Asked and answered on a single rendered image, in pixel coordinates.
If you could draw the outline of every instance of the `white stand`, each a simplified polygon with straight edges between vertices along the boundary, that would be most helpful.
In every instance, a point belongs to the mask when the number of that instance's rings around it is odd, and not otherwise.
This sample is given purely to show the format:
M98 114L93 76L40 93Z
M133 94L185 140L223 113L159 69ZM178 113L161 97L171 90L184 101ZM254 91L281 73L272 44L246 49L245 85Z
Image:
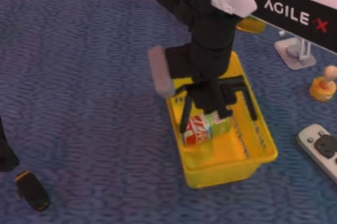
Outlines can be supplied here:
M292 70L300 70L316 64L316 59L311 54L311 43L303 38L277 41L274 46L283 61Z

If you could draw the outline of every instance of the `gray pad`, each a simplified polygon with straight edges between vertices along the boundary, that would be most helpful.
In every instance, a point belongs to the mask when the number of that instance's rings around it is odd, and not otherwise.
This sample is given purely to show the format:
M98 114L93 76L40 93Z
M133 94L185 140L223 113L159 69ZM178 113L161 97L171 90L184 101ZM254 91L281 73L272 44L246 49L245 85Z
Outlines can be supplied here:
M155 46L148 51L148 60L156 92L164 98L174 95L175 89L165 57L165 49Z

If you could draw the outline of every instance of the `yellow bin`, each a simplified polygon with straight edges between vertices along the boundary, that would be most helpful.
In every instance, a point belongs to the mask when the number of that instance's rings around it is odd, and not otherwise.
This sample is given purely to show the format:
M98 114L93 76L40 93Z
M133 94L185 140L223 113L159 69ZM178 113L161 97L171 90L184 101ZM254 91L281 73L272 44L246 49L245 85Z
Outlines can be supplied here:
M277 149L263 119L255 96L236 53L232 52L229 70L223 77L242 75L249 87L250 95L257 113L252 121L243 94L237 92L237 103L231 107L231 129L228 133L193 147L185 147L179 132L179 123L186 92L167 99L171 122L186 183L191 188L203 188L249 178L257 168L277 158ZM175 80L176 88L191 83L191 79ZM191 116L202 114L194 106Z

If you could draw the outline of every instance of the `yellow container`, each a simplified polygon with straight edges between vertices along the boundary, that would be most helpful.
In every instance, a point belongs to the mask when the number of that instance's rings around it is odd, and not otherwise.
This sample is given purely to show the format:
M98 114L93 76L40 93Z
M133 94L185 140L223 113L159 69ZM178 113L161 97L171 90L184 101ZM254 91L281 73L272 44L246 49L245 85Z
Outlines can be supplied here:
M265 31L266 23L261 20L257 20L254 17L247 17L239 22L236 28L242 32L257 34Z
M186 92L167 99L185 180L191 188L203 188L249 178L263 163L277 158L277 149L263 119L255 96L248 84L237 55L232 52L229 70L223 77L242 75L249 87L257 113L252 121L242 92L237 92L237 103L231 107L233 116L228 133L200 145L186 147L179 132L179 124ZM191 83L191 79L175 80L176 88ZM191 116L202 114L192 107Z

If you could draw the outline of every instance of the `orange toy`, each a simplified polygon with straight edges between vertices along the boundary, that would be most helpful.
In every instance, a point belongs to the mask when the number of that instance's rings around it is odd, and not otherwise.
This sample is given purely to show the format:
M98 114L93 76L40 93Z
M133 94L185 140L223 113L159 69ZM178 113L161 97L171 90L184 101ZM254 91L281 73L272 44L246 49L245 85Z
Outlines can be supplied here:
M324 70L324 76L316 77L311 84L311 96L321 102L329 101L336 92L334 80L337 78L337 67L327 66Z

